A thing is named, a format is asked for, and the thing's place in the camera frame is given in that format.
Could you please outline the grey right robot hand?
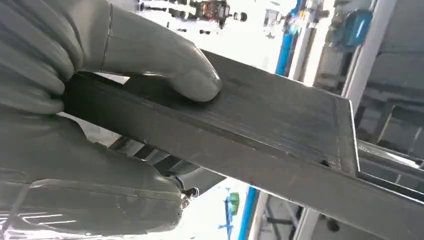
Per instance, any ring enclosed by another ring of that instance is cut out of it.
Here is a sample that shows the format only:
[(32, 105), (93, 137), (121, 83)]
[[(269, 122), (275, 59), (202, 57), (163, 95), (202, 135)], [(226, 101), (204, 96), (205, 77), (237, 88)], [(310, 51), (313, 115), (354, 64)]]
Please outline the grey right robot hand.
[(179, 182), (61, 116), (65, 84), (80, 71), (160, 74), (196, 102), (222, 87), (193, 42), (106, 0), (1, 1), (3, 240), (143, 235), (181, 219)]

